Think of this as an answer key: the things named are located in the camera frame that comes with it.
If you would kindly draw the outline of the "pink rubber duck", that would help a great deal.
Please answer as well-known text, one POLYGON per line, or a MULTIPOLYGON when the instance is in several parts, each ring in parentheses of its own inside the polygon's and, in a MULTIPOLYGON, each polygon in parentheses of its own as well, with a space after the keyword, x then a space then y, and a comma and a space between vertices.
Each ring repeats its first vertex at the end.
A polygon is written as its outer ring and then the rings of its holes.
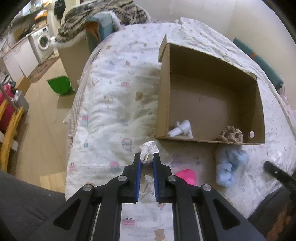
POLYGON ((177 177, 183 179, 189 185, 196 185, 196 173, 192 169, 184 169, 175 174, 177 177))

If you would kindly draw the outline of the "light blue fuzzy sock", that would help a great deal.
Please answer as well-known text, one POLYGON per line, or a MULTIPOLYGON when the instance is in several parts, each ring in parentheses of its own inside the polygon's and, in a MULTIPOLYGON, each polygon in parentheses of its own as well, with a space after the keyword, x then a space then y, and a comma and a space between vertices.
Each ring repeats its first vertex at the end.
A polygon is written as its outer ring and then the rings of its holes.
POLYGON ((216 183, 226 188, 234 185, 236 170, 246 165, 249 155, 241 146, 221 145, 215 150, 216 183))

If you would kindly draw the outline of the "white scrunchie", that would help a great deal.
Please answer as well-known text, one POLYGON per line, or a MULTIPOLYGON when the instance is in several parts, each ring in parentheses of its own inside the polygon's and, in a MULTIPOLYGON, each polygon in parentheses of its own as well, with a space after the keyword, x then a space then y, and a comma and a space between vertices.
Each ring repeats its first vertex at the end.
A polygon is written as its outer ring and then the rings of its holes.
POLYGON ((154 154, 159 153, 159 149, 154 141, 145 142, 140 146, 140 161, 148 165, 154 161, 154 154))

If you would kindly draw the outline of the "grey trouser leg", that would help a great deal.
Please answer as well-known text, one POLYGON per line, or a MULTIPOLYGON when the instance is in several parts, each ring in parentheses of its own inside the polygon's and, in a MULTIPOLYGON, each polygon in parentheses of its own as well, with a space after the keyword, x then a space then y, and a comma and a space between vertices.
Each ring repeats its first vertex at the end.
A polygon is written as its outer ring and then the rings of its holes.
POLYGON ((1 171, 1 240, 26 240, 65 201, 64 193, 1 171))

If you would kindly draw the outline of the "beige brown scrunchie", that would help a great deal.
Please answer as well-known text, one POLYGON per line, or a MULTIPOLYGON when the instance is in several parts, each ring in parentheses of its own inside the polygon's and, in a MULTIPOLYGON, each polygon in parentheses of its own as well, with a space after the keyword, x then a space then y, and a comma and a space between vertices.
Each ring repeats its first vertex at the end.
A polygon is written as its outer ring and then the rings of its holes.
POLYGON ((219 139, 224 142, 243 143, 243 133, 234 126, 227 126, 220 133, 219 139))

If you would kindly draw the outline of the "white patterned bed quilt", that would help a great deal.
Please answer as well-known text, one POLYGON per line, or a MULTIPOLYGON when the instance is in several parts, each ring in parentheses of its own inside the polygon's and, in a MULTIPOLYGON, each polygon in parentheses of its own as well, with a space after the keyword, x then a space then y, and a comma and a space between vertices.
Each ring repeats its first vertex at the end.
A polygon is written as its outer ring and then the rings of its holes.
POLYGON ((213 55, 257 77, 265 122, 265 143, 244 146, 249 156, 234 185, 215 181, 215 145, 156 141, 161 161, 173 172, 192 169, 197 183, 209 183, 268 239, 276 240, 295 209, 289 192, 263 169, 272 161, 295 171, 295 119, 264 71, 229 39, 199 21, 129 25, 99 44, 85 65, 69 122, 65 196, 86 183, 106 184, 133 162, 139 147, 155 137, 159 97, 159 46, 164 37, 213 55))

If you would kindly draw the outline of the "teal bolster pillow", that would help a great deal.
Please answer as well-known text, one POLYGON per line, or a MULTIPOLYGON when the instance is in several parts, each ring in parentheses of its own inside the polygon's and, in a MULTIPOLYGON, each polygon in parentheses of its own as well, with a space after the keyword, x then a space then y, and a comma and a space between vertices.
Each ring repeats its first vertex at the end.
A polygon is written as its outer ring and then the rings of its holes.
POLYGON ((245 54, 247 54, 266 74, 266 76, 269 78, 273 86, 276 90, 279 90, 282 85, 283 81, 281 78, 277 75, 277 73, 271 68, 271 66, 263 60, 255 51, 253 51, 247 44, 242 42, 238 38, 234 38, 233 43, 245 54))

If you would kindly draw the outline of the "open cardboard box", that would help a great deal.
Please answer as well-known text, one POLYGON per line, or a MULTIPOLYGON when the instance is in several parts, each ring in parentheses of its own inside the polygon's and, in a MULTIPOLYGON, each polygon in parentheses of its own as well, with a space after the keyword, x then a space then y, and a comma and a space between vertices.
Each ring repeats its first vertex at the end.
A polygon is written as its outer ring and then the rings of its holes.
POLYGON ((213 55, 178 45, 164 37, 156 138, 200 143, 260 145, 265 142, 263 106, 256 75, 213 55), (188 120, 193 139, 168 132, 188 120), (243 143, 224 142, 227 126, 243 133, 243 143))

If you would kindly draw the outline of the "green dustpan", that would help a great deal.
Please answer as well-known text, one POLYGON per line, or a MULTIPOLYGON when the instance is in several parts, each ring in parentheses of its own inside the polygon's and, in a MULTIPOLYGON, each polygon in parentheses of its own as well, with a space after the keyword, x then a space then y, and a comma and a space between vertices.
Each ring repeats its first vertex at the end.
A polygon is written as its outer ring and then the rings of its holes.
POLYGON ((51 89, 59 95, 65 95, 72 91, 71 82, 67 76, 59 76, 49 79, 47 82, 51 89))

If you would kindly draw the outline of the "grey storage bin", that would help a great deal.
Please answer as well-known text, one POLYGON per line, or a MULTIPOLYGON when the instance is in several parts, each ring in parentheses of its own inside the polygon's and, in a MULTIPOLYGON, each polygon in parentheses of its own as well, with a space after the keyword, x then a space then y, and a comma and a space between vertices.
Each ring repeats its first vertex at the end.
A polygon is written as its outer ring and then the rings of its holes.
POLYGON ((16 107, 18 108, 23 107, 23 112, 24 113, 28 112, 30 105, 25 99, 25 96, 22 91, 16 90, 13 100, 16 107))

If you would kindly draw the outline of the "patterned floor rug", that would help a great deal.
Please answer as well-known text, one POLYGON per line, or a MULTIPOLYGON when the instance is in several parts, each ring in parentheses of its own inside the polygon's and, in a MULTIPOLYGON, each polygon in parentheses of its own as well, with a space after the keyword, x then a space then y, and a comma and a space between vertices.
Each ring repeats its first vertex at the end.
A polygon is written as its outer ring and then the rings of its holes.
POLYGON ((60 59, 59 56, 50 57, 43 64, 37 66, 28 77, 30 83, 39 81, 58 59, 60 59))

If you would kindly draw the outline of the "tall cardboard box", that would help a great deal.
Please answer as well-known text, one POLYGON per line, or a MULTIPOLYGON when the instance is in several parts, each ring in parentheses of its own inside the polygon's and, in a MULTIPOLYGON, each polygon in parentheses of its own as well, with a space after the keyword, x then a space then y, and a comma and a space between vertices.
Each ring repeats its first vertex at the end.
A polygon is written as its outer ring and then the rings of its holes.
POLYGON ((84 66, 90 57, 88 42, 86 37, 78 41, 75 45, 58 49, 63 67, 67 77, 74 89, 78 89, 84 66))

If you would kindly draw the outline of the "white kitchen cabinet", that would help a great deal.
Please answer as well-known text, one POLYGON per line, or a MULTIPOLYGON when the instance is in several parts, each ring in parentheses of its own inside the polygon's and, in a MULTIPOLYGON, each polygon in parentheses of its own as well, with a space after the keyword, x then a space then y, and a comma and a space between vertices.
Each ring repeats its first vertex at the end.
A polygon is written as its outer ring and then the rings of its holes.
POLYGON ((3 56, 3 61, 8 74, 15 82, 21 77, 28 77, 39 64, 28 37, 15 44, 3 56))

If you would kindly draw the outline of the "white washing machine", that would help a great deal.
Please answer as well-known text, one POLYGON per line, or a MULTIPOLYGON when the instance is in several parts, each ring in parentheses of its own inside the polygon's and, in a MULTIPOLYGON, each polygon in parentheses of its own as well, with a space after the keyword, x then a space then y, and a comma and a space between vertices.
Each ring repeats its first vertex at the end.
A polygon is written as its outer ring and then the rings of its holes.
POLYGON ((32 32, 29 41, 39 65, 53 54, 48 25, 32 32))

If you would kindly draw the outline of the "teal fleece-lined jacket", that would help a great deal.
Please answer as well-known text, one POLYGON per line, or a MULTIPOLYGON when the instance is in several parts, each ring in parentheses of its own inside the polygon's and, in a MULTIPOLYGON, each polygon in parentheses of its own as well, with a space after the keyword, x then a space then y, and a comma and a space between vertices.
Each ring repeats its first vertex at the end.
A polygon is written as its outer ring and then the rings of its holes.
POLYGON ((88 48, 92 53, 109 35, 120 29, 120 20, 112 11, 102 11, 88 16, 84 23, 88 48))

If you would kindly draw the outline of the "striped knit blanket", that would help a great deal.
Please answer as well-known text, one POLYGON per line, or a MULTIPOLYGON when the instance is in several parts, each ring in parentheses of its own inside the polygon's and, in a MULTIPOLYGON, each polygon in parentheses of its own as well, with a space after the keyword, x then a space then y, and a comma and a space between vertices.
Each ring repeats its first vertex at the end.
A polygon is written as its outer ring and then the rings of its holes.
POLYGON ((134 1, 88 1, 66 14, 54 44, 57 48, 73 45, 85 35, 91 22, 98 33, 100 26, 110 25, 117 31, 121 26, 150 23, 151 16, 134 1))

